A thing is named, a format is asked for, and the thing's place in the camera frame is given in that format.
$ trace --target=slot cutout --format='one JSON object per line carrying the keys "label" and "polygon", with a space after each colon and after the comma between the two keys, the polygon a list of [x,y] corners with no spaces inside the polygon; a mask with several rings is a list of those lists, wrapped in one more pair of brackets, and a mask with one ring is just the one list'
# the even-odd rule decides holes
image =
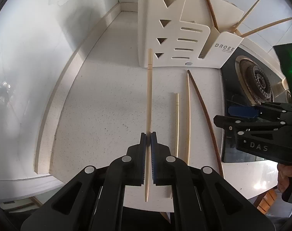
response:
{"label": "slot cutout", "polygon": [[185,22],[191,22],[191,23],[195,23],[195,24],[197,24],[196,21],[185,21]]}
{"label": "slot cutout", "polygon": [[189,57],[172,57],[172,59],[190,59]]}
{"label": "slot cutout", "polygon": [[186,27],[181,27],[182,30],[188,30],[188,31],[195,31],[195,32],[203,32],[202,30],[195,29],[195,28],[186,28]]}
{"label": "slot cutout", "polygon": [[185,50],[185,51],[193,51],[193,49],[182,49],[182,48],[175,48],[174,50]]}
{"label": "slot cutout", "polygon": [[197,42],[197,40],[193,40],[193,39],[185,39],[185,38],[178,38],[178,41],[192,41],[192,42]]}

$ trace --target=triangle cutout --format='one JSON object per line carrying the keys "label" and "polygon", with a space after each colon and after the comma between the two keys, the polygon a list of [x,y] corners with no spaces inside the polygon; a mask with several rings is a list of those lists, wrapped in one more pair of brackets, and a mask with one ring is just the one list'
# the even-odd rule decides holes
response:
{"label": "triangle cutout", "polygon": [[55,202],[52,208],[62,214],[68,215],[73,207],[73,203],[75,202],[75,199],[81,187],[82,183],[77,182],[73,187],[71,187],[67,191],[66,194],[64,194]]}
{"label": "triangle cutout", "polygon": [[170,23],[170,20],[160,20],[160,23],[161,23],[162,27],[165,28],[165,26]]}
{"label": "triangle cutout", "polygon": [[163,1],[165,3],[166,7],[168,8],[176,0],[163,0]]}
{"label": "triangle cutout", "polygon": [[167,38],[157,38],[157,40],[160,43],[160,45],[162,45],[162,43],[164,43],[166,39]]}
{"label": "triangle cutout", "polygon": [[157,58],[159,59],[164,53],[155,53],[155,55],[157,56]]}
{"label": "triangle cutout", "polygon": [[217,182],[215,187],[228,215],[239,212],[243,208],[242,204],[224,186]]}

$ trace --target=metal screw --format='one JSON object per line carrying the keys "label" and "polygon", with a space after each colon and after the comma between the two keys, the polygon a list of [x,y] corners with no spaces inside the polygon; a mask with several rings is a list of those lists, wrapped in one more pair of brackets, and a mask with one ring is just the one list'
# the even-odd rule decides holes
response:
{"label": "metal screw", "polygon": [[129,162],[129,161],[132,160],[132,158],[131,158],[130,156],[123,156],[123,157],[121,158],[121,160],[122,160],[123,162]]}
{"label": "metal screw", "polygon": [[212,173],[212,168],[211,167],[204,167],[203,168],[203,172],[205,174],[211,174]]}
{"label": "metal screw", "polygon": [[168,161],[168,162],[174,162],[175,160],[176,160],[176,158],[173,156],[166,157],[166,161]]}
{"label": "metal screw", "polygon": [[85,173],[86,174],[91,174],[93,171],[94,171],[94,167],[92,166],[87,166],[85,169],[84,169]]}

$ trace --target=gas stove burner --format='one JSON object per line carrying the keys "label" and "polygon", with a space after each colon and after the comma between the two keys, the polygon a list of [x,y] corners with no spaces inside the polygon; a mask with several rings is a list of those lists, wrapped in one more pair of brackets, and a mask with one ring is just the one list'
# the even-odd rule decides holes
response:
{"label": "gas stove burner", "polygon": [[252,104],[273,102],[269,79],[260,66],[245,56],[239,56],[235,67],[242,89]]}
{"label": "gas stove burner", "polygon": [[259,66],[252,63],[252,65],[247,68],[245,80],[247,80],[250,85],[249,89],[252,89],[259,98],[262,100],[271,98],[272,91],[270,82]]}

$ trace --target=black stovetop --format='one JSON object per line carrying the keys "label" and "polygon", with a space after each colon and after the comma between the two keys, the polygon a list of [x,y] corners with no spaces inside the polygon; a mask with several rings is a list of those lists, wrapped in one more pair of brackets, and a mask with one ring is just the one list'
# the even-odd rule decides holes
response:
{"label": "black stovetop", "polygon": [[[230,116],[228,113],[228,108],[230,106],[251,106],[251,102],[246,96],[240,82],[238,75],[236,73],[235,61],[239,56],[244,56],[251,59],[264,71],[269,79],[270,85],[273,86],[281,81],[279,76],[277,76],[271,69],[269,69],[265,64],[259,61],[257,58],[253,57],[251,54],[246,52],[241,48],[237,48],[227,62],[222,66],[222,78],[223,78],[223,88],[224,88],[224,101],[225,101],[225,116]],[[285,93],[279,95],[274,99],[274,102],[286,102]],[[225,130],[224,140],[223,140],[223,156],[222,161],[227,163],[232,162],[253,162],[261,161],[263,158],[256,157],[239,151],[236,149],[236,141],[233,131]]]}

